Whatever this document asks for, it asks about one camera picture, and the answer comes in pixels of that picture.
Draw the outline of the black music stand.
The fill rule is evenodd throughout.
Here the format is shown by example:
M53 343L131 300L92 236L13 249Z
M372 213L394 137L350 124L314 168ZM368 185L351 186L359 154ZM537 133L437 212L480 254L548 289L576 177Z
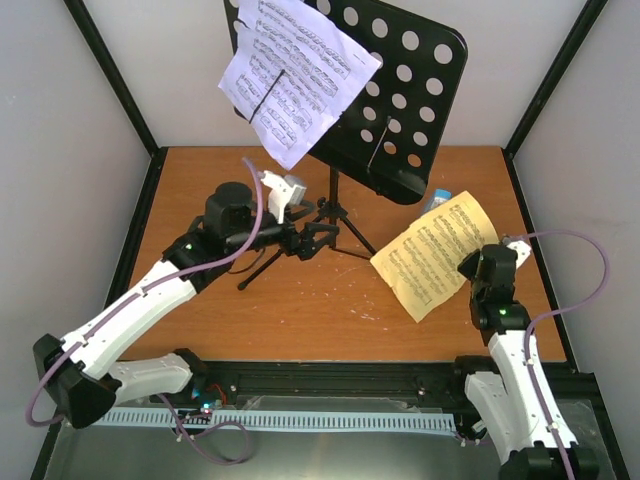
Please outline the black music stand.
M239 2L224 5L233 56ZM346 221L338 181L347 176L374 193L411 205L425 195L468 58L451 27L382 1L302 1L359 43L381 66L339 120L306 154L330 169L320 215Z

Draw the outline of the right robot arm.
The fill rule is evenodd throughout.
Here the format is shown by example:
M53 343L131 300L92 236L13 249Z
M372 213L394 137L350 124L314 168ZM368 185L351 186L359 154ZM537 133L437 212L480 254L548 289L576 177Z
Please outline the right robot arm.
M594 451L579 444L553 396L530 315L515 298L517 270L531 254L504 239L468 255L458 271L470 283L470 316L489 354L455 365L501 466L502 479L595 479Z

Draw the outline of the blue metronome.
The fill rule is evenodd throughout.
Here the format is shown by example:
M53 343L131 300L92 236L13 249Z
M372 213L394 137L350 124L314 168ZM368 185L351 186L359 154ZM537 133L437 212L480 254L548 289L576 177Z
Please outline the blue metronome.
M436 189L428 201L425 202L422 213L427 213L440 205L446 203L452 198L452 194L445 189Z

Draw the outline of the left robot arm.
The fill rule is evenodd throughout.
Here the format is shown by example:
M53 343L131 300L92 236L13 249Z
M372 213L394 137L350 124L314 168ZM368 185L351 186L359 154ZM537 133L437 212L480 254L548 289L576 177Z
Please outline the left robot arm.
M307 222L296 228L300 216L291 209L303 204L303 187L290 178L267 185L266 199L243 183L218 186L203 214L134 287L62 338L45 334L34 343L38 377L58 420L81 429L140 397L176 393L193 403L206 395L206 368L186 348L145 361L119 358L164 316L227 273L244 251L276 245L282 254L308 260L333 242L335 225Z

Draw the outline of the yellow sheet music page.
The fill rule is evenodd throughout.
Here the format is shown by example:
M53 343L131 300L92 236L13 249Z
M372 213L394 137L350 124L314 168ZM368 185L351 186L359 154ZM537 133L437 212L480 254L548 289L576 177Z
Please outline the yellow sheet music page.
M479 202L463 191L424 213L370 260L417 323L455 295L465 282L459 264L498 242Z

